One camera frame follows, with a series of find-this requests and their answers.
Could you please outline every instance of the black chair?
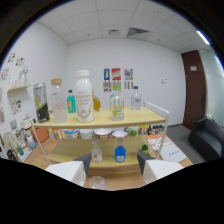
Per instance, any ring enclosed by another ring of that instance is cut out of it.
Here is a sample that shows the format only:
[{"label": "black chair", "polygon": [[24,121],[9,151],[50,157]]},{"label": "black chair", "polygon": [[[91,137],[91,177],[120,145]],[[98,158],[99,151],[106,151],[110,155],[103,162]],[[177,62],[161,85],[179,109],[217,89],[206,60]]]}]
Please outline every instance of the black chair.
[{"label": "black chair", "polygon": [[224,157],[224,129],[206,117],[194,122],[188,142],[206,161]]}]

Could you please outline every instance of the book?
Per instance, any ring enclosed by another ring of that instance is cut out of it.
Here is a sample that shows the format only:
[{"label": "book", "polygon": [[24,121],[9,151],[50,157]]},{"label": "book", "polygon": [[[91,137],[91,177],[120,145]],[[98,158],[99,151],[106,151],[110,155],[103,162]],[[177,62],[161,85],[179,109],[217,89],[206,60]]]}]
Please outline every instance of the book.
[{"label": "book", "polygon": [[[147,137],[149,144],[154,150],[159,151],[162,137]],[[186,155],[166,136],[163,142],[163,148],[160,152],[160,156],[165,161],[180,162],[186,158]]]}]

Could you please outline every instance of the floor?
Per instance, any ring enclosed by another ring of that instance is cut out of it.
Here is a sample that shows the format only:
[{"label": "floor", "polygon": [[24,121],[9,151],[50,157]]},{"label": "floor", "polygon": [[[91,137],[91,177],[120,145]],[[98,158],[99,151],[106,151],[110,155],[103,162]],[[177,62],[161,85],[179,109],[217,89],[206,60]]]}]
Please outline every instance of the floor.
[{"label": "floor", "polygon": [[190,130],[183,125],[167,128],[167,136],[184,152],[193,164],[206,162],[205,159],[188,144]]}]

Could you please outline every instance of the wall shelf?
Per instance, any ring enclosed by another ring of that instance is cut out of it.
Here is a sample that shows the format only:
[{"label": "wall shelf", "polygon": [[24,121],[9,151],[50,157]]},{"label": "wall shelf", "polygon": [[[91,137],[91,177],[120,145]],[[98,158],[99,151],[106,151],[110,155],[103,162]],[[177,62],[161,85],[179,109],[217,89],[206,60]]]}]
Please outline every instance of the wall shelf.
[{"label": "wall shelf", "polygon": [[64,123],[55,123],[53,115],[50,115],[50,121],[46,123],[35,123],[36,128],[48,129],[94,129],[94,128],[116,128],[127,126],[138,126],[148,124],[165,123],[166,119],[159,114],[149,110],[147,107],[141,107],[141,110],[132,110],[131,107],[124,108],[124,120],[112,121],[111,111],[109,108],[102,108],[98,112],[94,112],[95,120],[88,123],[80,123],[77,120],[77,115],[68,114],[68,120]]},{"label": "wall shelf", "polygon": [[11,92],[11,91],[14,91],[14,90],[17,90],[17,89],[25,89],[25,88],[28,88],[30,86],[31,85],[13,87],[13,88],[8,89],[7,92]]}]

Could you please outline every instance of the ceiling light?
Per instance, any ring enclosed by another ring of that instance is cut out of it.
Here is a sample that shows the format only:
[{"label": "ceiling light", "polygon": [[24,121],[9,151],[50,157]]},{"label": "ceiling light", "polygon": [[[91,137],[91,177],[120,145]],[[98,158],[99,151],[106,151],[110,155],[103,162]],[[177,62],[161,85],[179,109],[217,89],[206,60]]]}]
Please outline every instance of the ceiling light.
[{"label": "ceiling light", "polygon": [[198,35],[203,39],[203,41],[204,41],[206,44],[210,45],[210,43],[207,41],[207,39],[202,35],[202,33],[201,33],[200,31],[197,31],[197,33],[198,33]]},{"label": "ceiling light", "polygon": [[109,35],[118,35],[119,30],[109,30]]}]

